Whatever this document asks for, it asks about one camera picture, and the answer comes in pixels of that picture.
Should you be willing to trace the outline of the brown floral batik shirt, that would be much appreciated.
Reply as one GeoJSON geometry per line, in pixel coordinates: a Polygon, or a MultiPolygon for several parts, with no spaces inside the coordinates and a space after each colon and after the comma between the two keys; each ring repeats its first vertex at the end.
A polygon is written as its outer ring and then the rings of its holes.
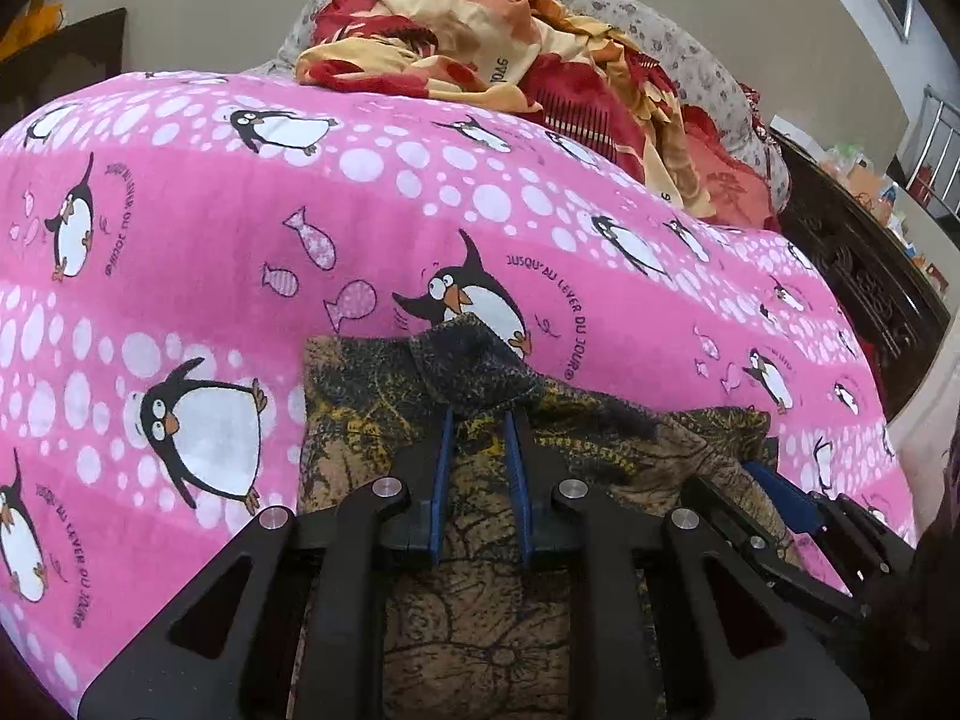
{"type": "Polygon", "coordinates": [[[409,338],[313,337],[302,351],[301,512],[334,507],[384,475],[443,411],[454,416],[443,549],[387,593],[384,709],[392,718],[558,718],[568,708],[569,580],[521,572],[503,419],[523,410],[567,472],[617,504],[662,515],[706,476],[796,562],[794,540],[748,476],[771,463],[755,408],[652,411],[527,366],[483,323],[409,338]]]}

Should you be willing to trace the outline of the dark carved wooden headboard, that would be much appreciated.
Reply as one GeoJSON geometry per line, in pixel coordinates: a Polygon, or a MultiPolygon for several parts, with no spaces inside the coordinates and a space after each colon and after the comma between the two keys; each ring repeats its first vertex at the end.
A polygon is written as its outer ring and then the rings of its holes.
{"type": "Polygon", "coordinates": [[[791,179],[778,213],[788,241],[822,273],[867,346],[885,416],[918,392],[946,338],[950,314],[893,234],[809,154],[776,135],[791,179]]]}

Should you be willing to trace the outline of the metal stair railing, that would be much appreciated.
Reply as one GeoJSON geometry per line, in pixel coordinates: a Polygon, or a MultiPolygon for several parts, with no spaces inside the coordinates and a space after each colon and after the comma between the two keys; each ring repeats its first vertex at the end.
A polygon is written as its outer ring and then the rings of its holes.
{"type": "Polygon", "coordinates": [[[924,88],[911,149],[907,192],[938,223],[958,224],[958,106],[928,85],[924,88]]]}

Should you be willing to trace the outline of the clutter on bedside shelf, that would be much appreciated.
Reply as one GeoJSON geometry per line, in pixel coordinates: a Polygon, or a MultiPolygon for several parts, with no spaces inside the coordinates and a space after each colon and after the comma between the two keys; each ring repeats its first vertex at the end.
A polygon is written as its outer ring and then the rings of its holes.
{"type": "Polygon", "coordinates": [[[827,172],[880,226],[900,242],[908,257],[950,307],[958,309],[958,220],[934,199],[918,199],[924,187],[908,190],[887,174],[878,174],[857,149],[844,156],[825,151],[811,135],[775,115],[770,132],[797,146],[800,154],[827,172]]]}

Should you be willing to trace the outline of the pink penguin bed sheet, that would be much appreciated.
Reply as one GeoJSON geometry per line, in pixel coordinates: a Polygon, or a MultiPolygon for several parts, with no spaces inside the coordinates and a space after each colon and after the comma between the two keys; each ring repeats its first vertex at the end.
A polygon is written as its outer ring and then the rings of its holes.
{"type": "Polygon", "coordinates": [[[2,626],[64,712],[231,536],[384,475],[390,367],[340,405],[311,338],[473,317],[553,392],[711,424],[631,494],[778,443],[799,488],[916,535],[874,376],[796,244],[703,221],[534,122],[251,75],[129,73],[2,138],[2,626]]]}

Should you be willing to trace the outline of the red and cream floral blanket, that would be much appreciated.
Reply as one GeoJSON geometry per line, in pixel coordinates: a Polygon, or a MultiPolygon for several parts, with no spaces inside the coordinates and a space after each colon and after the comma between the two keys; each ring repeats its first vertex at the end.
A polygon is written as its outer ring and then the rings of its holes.
{"type": "Polygon", "coordinates": [[[560,0],[331,0],[293,75],[516,114],[710,223],[771,229],[768,182],[619,28],[560,0]]]}

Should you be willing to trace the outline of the grey floral pillow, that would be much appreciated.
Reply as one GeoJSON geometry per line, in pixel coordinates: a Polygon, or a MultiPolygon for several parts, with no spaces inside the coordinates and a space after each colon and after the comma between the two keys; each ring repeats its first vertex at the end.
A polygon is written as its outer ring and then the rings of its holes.
{"type": "MultiPolygon", "coordinates": [[[[262,75],[295,80],[293,65],[313,37],[314,15],[331,0],[308,0],[274,60],[259,65],[262,75]]],[[[638,0],[560,0],[568,10],[607,21],[619,28],[644,54],[658,60],[674,80],[683,100],[703,107],[715,121],[721,142],[743,164],[768,182],[773,205],[789,197],[789,171],[781,151],[758,118],[757,96],[736,78],[695,37],[638,0]]]]}

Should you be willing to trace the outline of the dark wooden footboard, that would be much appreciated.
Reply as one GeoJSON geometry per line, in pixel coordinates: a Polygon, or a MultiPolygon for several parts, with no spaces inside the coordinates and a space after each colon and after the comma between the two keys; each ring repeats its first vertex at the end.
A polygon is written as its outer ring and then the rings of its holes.
{"type": "Polygon", "coordinates": [[[0,125],[7,132],[44,104],[121,75],[127,10],[67,26],[0,64],[0,125]]]}

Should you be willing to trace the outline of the orange box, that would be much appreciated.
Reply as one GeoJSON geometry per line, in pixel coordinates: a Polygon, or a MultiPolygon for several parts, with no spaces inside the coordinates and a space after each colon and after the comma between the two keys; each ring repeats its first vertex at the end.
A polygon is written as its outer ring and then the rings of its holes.
{"type": "Polygon", "coordinates": [[[7,60],[64,26],[64,0],[29,0],[11,21],[0,43],[0,60],[7,60]]]}

